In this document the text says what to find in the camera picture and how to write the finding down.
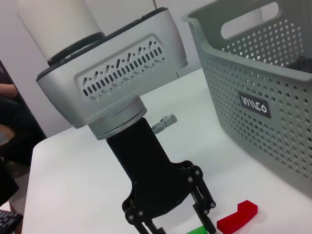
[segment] black label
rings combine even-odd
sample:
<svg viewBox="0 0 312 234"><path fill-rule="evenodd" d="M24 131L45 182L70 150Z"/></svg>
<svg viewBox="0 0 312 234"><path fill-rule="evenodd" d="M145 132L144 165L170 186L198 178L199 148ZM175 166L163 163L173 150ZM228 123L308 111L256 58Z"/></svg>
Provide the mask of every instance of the black label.
<svg viewBox="0 0 312 234"><path fill-rule="evenodd" d="M245 107L248 110L256 112L267 118L271 118L269 104L266 100L242 93L240 91L238 91L238 96L242 107Z"/></svg>

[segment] metal connector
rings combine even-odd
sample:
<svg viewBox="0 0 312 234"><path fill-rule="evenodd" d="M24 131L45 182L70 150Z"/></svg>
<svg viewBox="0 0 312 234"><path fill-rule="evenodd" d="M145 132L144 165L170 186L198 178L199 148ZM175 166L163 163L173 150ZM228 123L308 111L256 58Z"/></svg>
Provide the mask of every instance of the metal connector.
<svg viewBox="0 0 312 234"><path fill-rule="evenodd" d="M174 114L171 114L169 116L164 116L159 123L155 124L152 127L152 130L154 134L158 134L176 122L177 122L177 119Z"/></svg>

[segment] red block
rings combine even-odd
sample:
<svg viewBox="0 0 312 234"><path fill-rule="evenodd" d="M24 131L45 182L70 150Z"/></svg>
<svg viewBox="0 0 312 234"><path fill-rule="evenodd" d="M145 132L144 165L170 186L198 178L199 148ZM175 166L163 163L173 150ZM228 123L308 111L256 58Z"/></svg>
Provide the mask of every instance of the red block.
<svg viewBox="0 0 312 234"><path fill-rule="evenodd" d="M219 220L216 226L223 234L232 234L244 227L257 213L258 206L247 200L238 204L236 213Z"/></svg>

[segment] green block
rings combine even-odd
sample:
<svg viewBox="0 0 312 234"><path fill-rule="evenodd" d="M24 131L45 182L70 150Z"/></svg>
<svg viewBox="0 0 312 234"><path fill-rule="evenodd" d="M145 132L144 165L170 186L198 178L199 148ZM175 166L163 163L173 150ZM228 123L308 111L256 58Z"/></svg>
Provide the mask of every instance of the green block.
<svg viewBox="0 0 312 234"><path fill-rule="evenodd" d="M206 231L206 229L204 227L200 227L200 228L197 228L187 234L207 234L208 232Z"/></svg>

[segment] perforated basket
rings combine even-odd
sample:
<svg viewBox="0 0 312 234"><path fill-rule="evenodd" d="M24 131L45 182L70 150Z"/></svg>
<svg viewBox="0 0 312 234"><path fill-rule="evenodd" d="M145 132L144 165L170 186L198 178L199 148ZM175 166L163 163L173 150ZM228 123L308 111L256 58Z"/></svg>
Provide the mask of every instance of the perforated basket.
<svg viewBox="0 0 312 234"><path fill-rule="evenodd" d="M219 0L183 20L221 126L250 155L312 196L312 74L285 68L301 55L312 58L312 1L275 0L275 18L229 39L221 35L223 24L272 2Z"/></svg>

